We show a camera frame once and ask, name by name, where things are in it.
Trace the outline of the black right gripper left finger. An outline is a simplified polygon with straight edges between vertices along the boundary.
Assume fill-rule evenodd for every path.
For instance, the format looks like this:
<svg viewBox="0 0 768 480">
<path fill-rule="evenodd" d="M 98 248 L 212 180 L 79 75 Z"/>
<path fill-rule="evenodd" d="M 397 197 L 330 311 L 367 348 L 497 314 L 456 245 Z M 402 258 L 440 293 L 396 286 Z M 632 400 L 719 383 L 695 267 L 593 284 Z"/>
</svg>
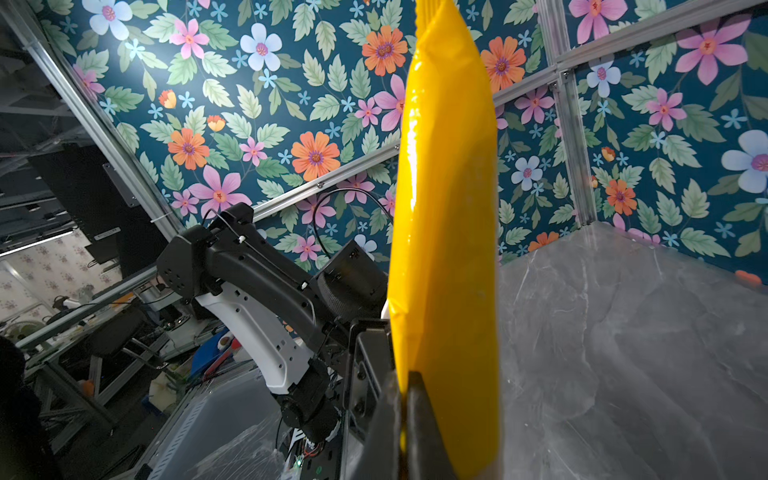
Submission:
<svg viewBox="0 0 768 480">
<path fill-rule="evenodd" d="M 352 479 L 400 478 L 401 395 L 397 375 L 389 374 Z"/>
</svg>

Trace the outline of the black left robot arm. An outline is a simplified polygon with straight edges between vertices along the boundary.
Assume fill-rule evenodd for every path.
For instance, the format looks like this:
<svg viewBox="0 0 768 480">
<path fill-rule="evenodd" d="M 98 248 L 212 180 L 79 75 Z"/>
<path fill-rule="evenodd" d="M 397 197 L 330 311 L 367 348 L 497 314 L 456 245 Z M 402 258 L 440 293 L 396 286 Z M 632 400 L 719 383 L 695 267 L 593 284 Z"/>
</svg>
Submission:
<svg viewBox="0 0 768 480">
<path fill-rule="evenodd" d="M 351 439 L 364 441 L 394 368 L 382 318 L 387 277 L 349 242 L 309 274 L 257 231 L 237 204 L 175 236 L 163 282 L 216 316 L 254 360 L 293 434 L 280 451 L 304 479 L 341 479 Z"/>
</svg>

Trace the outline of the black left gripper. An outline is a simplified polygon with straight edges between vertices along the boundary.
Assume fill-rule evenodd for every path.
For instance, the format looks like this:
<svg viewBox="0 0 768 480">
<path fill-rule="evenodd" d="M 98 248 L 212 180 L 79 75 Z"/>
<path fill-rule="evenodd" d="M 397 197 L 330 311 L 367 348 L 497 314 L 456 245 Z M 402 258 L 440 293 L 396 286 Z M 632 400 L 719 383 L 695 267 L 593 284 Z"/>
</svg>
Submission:
<svg viewBox="0 0 768 480">
<path fill-rule="evenodd" d="M 344 376 L 345 426 L 341 479 L 352 479 L 362 456 L 381 390 L 394 370 L 390 322 L 359 319 L 352 323 Z"/>
</svg>

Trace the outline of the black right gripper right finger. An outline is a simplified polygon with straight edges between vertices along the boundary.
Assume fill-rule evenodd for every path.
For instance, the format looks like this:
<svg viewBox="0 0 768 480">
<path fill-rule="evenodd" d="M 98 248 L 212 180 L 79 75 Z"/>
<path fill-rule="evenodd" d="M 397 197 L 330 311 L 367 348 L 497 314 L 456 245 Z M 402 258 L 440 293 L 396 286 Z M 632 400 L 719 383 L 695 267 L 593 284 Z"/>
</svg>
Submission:
<svg viewBox="0 0 768 480">
<path fill-rule="evenodd" d="M 409 479 L 457 479 L 419 372 L 408 376 L 406 466 Z"/>
</svg>

